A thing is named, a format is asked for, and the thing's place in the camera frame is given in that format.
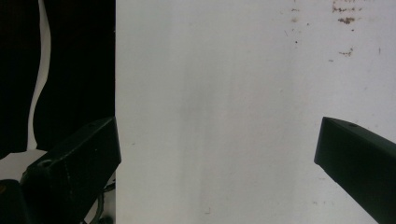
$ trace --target dirt spot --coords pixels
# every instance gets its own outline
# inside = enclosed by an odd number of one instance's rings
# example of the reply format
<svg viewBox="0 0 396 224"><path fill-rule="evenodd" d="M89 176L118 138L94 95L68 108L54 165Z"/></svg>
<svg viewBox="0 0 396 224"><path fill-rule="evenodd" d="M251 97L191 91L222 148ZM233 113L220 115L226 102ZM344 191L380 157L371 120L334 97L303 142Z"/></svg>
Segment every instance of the dirt spot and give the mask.
<svg viewBox="0 0 396 224"><path fill-rule="evenodd" d="M353 18L353 17L346 17L346 18L341 18L341 19L338 19L340 22L343 22L343 23L345 23L345 24L350 24L350 23L352 23L353 21L355 21L355 18Z"/></svg>
<svg viewBox="0 0 396 224"><path fill-rule="evenodd" d="M352 52L353 52L353 49L350 49L348 52L338 52L338 53L342 54L346 57L350 57L350 56L352 56Z"/></svg>

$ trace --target white wall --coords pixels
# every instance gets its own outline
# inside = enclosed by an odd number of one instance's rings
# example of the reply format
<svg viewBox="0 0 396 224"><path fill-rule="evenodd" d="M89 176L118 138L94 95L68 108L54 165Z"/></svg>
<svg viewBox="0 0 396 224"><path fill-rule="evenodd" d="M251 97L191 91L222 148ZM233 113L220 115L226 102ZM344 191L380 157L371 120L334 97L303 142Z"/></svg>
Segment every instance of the white wall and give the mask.
<svg viewBox="0 0 396 224"><path fill-rule="evenodd" d="M118 224L375 223L313 159L324 116L396 140L395 20L392 0L119 0Z"/></svg>

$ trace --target black casing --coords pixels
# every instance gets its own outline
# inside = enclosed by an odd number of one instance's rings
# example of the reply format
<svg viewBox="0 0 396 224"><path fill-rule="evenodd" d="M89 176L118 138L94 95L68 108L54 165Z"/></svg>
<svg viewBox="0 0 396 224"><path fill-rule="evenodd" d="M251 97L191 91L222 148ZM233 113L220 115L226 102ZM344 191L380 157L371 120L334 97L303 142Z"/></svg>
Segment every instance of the black casing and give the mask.
<svg viewBox="0 0 396 224"><path fill-rule="evenodd" d="M71 135L22 176L34 223L78 224L119 163L115 118L97 120Z"/></svg>
<svg viewBox="0 0 396 224"><path fill-rule="evenodd" d="M323 118L315 163L378 223L396 223L396 145L356 124Z"/></svg>

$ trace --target black object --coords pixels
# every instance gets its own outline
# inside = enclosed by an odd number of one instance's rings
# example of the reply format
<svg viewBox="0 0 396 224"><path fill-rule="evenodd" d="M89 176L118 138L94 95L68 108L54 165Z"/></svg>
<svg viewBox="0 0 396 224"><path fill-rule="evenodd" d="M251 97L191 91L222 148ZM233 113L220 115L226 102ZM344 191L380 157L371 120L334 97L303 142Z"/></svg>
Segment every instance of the black object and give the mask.
<svg viewBox="0 0 396 224"><path fill-rule="evenodd" d="M396 223L396 145L354 123L323 118L315 163L378 223Z"/></svg>
<svg viewBox="0 0 396 224"><path fill-rule="evenodd" d="M0 223L31 224L20 183L0 180Z"/></svg>
<svg viewBox="0 0 396 224"><path fill-rule="evenodd" d="M40 47L37 1L1 0L0 160L26 150Z"/></svg>
<svg viewBox="0 0 396 224"><path fill-rule="evenodd" d="M115 0L44 0L49 75L34 115L37 148L115 116Z"/></svg>
<svg viewBox="0 0 396 224"><path fill-rule="evenodd" d="M81 128L23 174L21 188L33 222L78 224L119 163L115 118Z"/></svg>

